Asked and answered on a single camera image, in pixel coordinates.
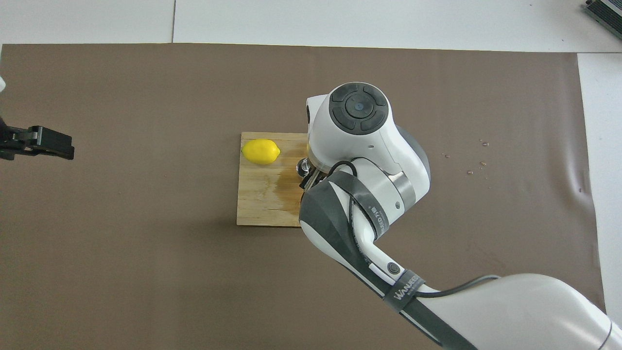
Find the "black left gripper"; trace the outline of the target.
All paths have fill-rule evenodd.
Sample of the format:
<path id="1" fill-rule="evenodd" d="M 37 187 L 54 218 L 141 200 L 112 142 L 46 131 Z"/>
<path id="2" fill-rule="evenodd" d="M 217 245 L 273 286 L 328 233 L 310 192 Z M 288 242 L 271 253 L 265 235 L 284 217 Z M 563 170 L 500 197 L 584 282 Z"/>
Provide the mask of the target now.
<path id="1" fill-rule="evenodd" d="M 75 147 L 69 135 L 39 125 L 29 129 L 10 127 L 0 117 L 0 159 L 14 161 L 15 155 L 48 155 L 71 161 Z"/>

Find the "wooden cutting board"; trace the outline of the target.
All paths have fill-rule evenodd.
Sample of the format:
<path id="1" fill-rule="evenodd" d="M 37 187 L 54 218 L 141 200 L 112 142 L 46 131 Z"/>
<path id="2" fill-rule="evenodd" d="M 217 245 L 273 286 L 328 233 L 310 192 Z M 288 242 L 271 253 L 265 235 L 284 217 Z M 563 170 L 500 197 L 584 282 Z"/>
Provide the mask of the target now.
<path id="1" fill-rule="evenodd" d="M 240 155 L 236 224 L 299 228 L 303 190 L 296 166 L 307 156 L 305 133 L 242 132 L 241 147 L 255 139 L 273 140 L 281 153 L 269 165 L 258 165 Z"/>

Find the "yellow lemon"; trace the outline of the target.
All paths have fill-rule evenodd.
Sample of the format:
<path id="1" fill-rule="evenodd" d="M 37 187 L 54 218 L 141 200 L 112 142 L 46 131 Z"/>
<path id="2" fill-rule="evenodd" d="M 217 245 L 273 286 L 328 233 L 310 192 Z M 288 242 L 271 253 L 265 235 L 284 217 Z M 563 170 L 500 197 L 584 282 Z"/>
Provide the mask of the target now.
<path id="1" fill-rule="evenodd" d="M 269 165 L 280 157 L 281 150 L 273 140 L 258 138 L 250 140 L 242 146 L 241 153 L 251 163 Z"/>

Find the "grey ribbed device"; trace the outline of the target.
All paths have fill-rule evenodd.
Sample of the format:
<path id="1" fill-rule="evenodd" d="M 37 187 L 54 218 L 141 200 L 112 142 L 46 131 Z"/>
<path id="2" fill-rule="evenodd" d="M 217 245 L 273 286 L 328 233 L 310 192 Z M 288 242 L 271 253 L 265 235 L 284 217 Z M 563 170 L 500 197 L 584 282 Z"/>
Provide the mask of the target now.
<path id="1" fill-rule="evenodd" d="M 585 0 L 585 11 L 597 21 L 622 27 L 622 0 Z"/>

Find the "brown table mat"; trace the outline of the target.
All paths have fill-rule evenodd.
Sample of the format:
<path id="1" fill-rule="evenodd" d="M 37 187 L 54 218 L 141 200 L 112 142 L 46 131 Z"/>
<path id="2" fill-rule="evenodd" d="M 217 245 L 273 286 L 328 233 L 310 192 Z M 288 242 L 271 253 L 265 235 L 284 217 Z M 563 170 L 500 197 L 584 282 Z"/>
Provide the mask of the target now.
<path id="1" fill-rule="evenodd" d="M 574 53 L 4 45 L 0 350 L 438 350 L 300 228 L 236 224 L 240 135 L 382 89 L 429 193 L 378 244 L 437 289 L 542 273 L 605 307 Z"/>

